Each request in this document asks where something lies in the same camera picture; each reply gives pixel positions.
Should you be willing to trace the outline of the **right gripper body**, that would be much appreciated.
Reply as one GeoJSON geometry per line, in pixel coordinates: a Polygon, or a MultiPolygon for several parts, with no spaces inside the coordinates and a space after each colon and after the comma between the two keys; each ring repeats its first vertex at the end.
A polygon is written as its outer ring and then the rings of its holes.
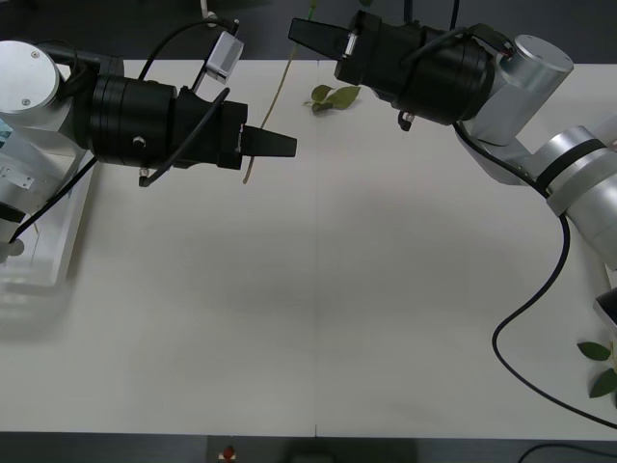
{"type": "Polygon", "coordinates": [[[397,99],[411,72],[401,60],[423,44],[422,26],[418,21],[391,25],[365,11],[358,11],[350,25],[355,45],[352,53],[337,63],[335,78],[370,88],[380,99],[397,99]]]}

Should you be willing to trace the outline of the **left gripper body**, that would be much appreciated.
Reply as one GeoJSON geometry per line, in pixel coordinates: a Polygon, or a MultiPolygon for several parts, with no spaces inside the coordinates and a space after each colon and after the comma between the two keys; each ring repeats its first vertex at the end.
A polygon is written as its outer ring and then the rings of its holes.
{"type": "MultiPolygon", "coordinates": [[[[175,100],[175,147],[178,148],[197,127],[212,106],[188,87],[182,87],[175,100]]],[[[248,119],[248,105],[226,100],[209,120],[194,144],[175,162],[180,169],[197,164],[212,164],[223,169],[239,170],[242,155],[238,151],[243,125],[248,119]]]]}

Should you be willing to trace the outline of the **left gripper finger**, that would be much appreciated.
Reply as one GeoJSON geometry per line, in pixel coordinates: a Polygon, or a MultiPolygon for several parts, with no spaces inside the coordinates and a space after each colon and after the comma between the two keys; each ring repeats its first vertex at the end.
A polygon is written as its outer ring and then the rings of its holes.
{"type": "Polygon", "coordinates": [[[240,153],[247,157],[292,158],[296,155],[297,140],[262,128],[243,127],[240,153]]]}

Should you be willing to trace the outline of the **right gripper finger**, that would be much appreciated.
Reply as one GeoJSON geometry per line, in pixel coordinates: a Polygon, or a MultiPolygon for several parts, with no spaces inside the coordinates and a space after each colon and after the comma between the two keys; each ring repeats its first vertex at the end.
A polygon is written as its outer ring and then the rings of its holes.
{"type": "Polygon", "coordinates": [[[348,30],[308,19],[293,18],[288,38],[323,57],[340,61],[348,43],[348,30]]]}

